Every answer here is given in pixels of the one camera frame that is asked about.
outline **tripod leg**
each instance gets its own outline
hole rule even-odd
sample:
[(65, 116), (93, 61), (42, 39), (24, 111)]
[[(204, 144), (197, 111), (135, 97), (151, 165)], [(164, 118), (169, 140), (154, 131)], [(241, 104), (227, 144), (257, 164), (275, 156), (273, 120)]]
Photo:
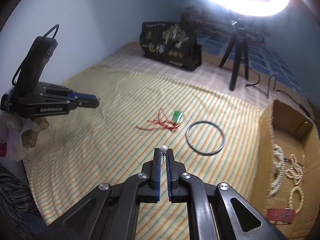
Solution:
[(227, 47), (227, 50), (225, 52), (225, 54), (223, 55), (223, 58), (219, 64), (219, 67), (222, 68), (223, 65), (225, 64), (226, 60), (228, 59), (229, 55), (230, 55), (230, 52), (232, 51), (232, 48), (233, 46), (235, 45), (236, 43), (236, 34), (233, 34), (233, 36), (231, 37), (231, 40), (229, 42), (229, 45)]
[(243, 39), (243, 53), (244, 53), (244, 72), (245, 72), (245, 79), (249, 80), (249, 56), (248, 56), (248, 42), (247, 38), (244, 37)]
[(229, 90), (235, 90), (236, 81), (239, 73), (240, 63), (241, 63), (241, 56), (242, 56), (242, 44), (243, 44), (243, 37), (238, 36), (236, 39), (236, 53), (235, 53), (235, 60), (233, 62), (233, 69), (232, 69), (232, 76), (230, 81)]

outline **black gift bag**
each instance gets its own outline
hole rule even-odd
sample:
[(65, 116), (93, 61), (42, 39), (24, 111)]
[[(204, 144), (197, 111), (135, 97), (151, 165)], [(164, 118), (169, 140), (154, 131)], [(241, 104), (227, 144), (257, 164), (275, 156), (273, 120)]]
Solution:
[(140, 46), (146, 57), (194, 71), (201, 65), (196, 36), (197, 28), (190, 23), (144, 22)]

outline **cardboard box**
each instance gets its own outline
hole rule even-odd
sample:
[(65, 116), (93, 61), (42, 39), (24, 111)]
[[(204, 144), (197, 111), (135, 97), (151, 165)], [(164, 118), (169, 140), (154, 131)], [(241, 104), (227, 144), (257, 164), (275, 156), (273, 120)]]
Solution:
[[(289, 239), (302, 240), (319, 213), (320, 143), (317, 129), (309, 119), (279, 100), (273, 100), (260, 117), (259, 159), (250, 203), (264, 216), (268, 208), (287, 208), (289, 194), (294, 187), (293, 181), (284, 175), (278, 192), (268, 195), (270, 184), (275, 179), (271, 173), (274, 168), (273, 144), (282, 147), (286, 158), (290, 159), (294, 154), (298, 163), (304, 165), (303, 178), (298, 185), (304, 192), (303, 206), (292, 224), (277, 225)], [(286, 162), (285, 169), (289, 168), (290, 162)], [(299, 204), (300, 197), (296, 191), (292, 206), (297, 209)]]

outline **silver bolt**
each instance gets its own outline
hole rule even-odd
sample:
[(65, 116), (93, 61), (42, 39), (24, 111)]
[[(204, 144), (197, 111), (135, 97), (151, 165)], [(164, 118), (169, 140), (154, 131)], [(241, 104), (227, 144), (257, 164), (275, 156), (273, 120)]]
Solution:
[(222, 182), (219, 184), (219, 188), (222, 190), (227, 190), (229, 188), (229, 184)]
[(107, 190), (109, 188), (109, 184), (106, 182), (103, 182), (99, 185), (100, 190)]
[(183, 179), (190, 179), (191, 178), (191, 174), (190, 173), (187, 173), (187, 172), (184, 172), (181, 174), (181, 178)]
[(146, 179), (148, 177), (148, 175), (144, 172), (140, 172), (137, 174), (139, 179)]

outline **striped tablecloth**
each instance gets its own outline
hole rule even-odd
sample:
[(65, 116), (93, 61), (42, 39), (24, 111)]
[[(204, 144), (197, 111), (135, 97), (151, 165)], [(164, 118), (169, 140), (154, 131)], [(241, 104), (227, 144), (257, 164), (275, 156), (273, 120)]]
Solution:
[[(162, 144), (173, 149), (175, 159), (204, 182), (228, 182), (245, 198), (256, 172), (259, 116), (262, 110), (232, 96), (200, 86), (148, 73), (95, 64), (64, 84), (95, 94), (97, 109), (78, 108), (69, 115), (49, 117), (49, 128), (24, 164), (34, 199), (50, 224), (101, 182), (124, 182), (141, 171)], [(143, 131), (135, 128), (154, 119), (160, 108), (168, 116), (183, 111), (176, 131)], [(185, 139), (188, 125), (198, 120), (217, 123), (226, 145), (214, 156), (193, 152)], [(193, 143), (203, 150), (219, 147), (221, 138), (212, 127), (190, 131)], [(168, 202), (165, 163), (161, 167), (160, 202), (141, 204), (136, 239), (188, 239), (185, 204)]]

